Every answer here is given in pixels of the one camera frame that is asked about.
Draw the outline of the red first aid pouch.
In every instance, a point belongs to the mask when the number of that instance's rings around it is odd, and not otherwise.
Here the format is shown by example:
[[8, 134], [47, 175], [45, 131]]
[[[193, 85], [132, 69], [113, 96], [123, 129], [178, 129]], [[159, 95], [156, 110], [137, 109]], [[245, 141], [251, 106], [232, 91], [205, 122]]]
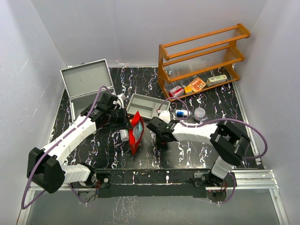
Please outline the red first aid pouch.
[[141, 138], [144, 133], [143, 118], [140, 116], [138, 111], [131, 120], [131, 125], [133, 129], [129, 130], [129, 146], [132, 155], [134, 155], [138, 149], [138, 146], [141, 142]]

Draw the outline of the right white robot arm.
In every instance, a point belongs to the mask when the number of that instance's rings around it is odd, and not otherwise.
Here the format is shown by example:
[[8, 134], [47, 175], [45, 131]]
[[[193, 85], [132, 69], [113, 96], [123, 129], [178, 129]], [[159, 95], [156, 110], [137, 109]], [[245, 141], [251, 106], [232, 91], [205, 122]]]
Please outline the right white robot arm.
[[250, 138], [227, 120], [198, 126], [153, 117], [146, 127], [158, 143], [193, 141], [214, 147], [219, 156], [207, 174], [196, 177], [200, 185], [221, 186], [234, 167], [241, 165], [250, 146]]

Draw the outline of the white blue mask packet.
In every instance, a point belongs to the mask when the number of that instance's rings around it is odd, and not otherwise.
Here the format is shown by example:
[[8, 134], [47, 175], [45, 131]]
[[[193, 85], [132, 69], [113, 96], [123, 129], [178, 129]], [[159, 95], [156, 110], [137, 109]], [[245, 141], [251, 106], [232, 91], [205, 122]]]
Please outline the white blue mask packet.
[[143, 133], [143, 123], [139, 121], [133, 129], [133, 136], [136, 142], [140, 139], [142, 133]]

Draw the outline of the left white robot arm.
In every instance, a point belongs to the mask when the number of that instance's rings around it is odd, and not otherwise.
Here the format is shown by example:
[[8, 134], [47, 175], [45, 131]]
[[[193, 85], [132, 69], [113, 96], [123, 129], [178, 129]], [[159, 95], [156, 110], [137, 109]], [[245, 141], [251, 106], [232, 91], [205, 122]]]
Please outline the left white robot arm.
[[104, 92], [95, 106], [89, 105], [75, 122], [53, 142], [42, 149], [29, 152], [27, 178], [52, 194], [63, 184], [80, 182], [93, 187], [97, 181], [96, 170], [86, 164], [64, 165], [70, 153], [97, 129], [110, 124], [114, 129], [131, 128], [127, 116], [124, 94]]

